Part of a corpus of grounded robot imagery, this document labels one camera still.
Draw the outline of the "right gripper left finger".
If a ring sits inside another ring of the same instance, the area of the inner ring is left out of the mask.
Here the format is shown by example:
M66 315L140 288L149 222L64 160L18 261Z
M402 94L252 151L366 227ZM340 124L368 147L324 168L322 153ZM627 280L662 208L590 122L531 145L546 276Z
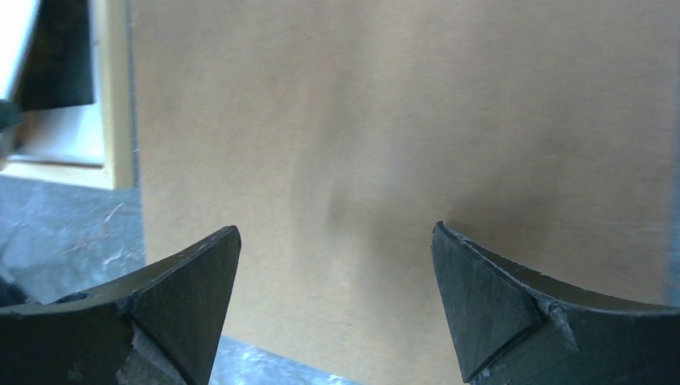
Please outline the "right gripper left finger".
M238 228L226 226L50 303L2 271L2 383L208 383L240 251Z

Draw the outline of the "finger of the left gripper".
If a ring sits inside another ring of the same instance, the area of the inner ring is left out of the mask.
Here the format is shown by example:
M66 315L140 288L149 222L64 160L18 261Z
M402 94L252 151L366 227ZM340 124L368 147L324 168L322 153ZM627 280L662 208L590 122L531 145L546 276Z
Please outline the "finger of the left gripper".
M95 102L90 5L79 1L14 1L20 22L21 75L13 99L23 111Z

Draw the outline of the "wooden picture frame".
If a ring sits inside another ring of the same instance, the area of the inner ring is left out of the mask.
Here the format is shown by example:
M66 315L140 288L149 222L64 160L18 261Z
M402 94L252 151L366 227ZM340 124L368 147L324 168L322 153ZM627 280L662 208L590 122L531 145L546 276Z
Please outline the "wooden picture frame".
M93 1L99 29L99 84L104 128L104 163L100 167L44 164L1 159L3 176L88 188L130 188L133 160L130 58L127 10L123 1Z

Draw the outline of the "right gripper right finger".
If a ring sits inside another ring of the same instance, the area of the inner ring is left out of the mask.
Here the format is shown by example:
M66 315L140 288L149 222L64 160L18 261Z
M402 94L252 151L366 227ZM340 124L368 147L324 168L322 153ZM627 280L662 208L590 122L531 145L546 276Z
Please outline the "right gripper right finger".
M443 222L431 252L465 383L678 383L678 308L556 280Z

